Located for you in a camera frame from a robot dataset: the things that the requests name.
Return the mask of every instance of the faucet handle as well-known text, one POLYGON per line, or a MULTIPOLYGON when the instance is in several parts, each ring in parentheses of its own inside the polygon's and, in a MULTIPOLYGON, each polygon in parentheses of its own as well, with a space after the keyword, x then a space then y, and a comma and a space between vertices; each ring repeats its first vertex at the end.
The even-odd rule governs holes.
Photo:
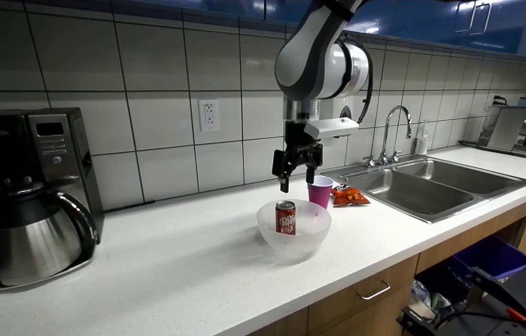
POLYGON ((372 155, 367 155, 365 157, 363 157, 363 160, 367 160, 365 162, 365 167, 366 168, 373 168, 375 166, 375 163, 373 161, 373 154, 372 155))
POLYGON ((398 163, 400 162, 400 157, 398 157, 398 154, 402 153, 402 151, 394 151, 393 155, 389 158, 389 162, 391 163, 398 163))

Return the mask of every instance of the espresso machine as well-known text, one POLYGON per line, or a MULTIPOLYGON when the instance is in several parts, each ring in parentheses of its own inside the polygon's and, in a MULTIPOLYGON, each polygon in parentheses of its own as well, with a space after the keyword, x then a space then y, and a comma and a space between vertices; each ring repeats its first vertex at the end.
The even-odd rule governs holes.
POLYGON ((103 221, 80 109, 0 110, 0 290, 88 264, 103 221))
POLYGON ((526 106, 493 104, 477 148, 526 157, 526 106))

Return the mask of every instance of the purple cup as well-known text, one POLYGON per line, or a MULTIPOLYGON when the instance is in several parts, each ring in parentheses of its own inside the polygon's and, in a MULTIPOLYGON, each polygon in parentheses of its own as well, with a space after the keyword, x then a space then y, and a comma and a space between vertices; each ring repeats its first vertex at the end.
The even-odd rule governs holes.
POLYGON ((315 176, 312 183, 308 184, 308 201, 319 204, 327 209, 329 195, 331 195, 333 180, 325 176, 315 176))

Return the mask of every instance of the chip bag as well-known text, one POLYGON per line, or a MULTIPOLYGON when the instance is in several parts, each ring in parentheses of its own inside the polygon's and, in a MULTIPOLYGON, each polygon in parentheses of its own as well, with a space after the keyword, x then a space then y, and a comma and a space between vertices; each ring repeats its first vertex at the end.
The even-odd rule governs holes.
POLYGON ((350 185, 341 184, 332 189, 332 195, 335 196, 333 206, 346 206, 350 204, 370 204, 369 200, 360 190, 350 187, 350 185))

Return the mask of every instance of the tile wall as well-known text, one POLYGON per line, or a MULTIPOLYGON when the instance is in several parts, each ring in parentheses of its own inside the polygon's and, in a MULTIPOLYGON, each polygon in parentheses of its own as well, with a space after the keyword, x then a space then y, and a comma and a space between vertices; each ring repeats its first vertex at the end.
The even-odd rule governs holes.
MULTIPOLYGON (((0 108, 80 107, 107 209, 272 179, 283 146, 274 60, 286 36, 0 1, 0 108), (201 99, 218 100, 219 131, 201 132, 201 99)), ((526 90, 526 60, 367 47, 372 104, 358 132, 323 141, 323 168, 376 157, 394 105, 410 110, 413 134, 428 121, 436 149, 474 140, 494 94, 514 104, 526 90)), ((357 117, 364 95, 325 102, 324 117, 344 105, 357 117)), ((395 121, 387 150, 412 152, 404 118, 395 121)))

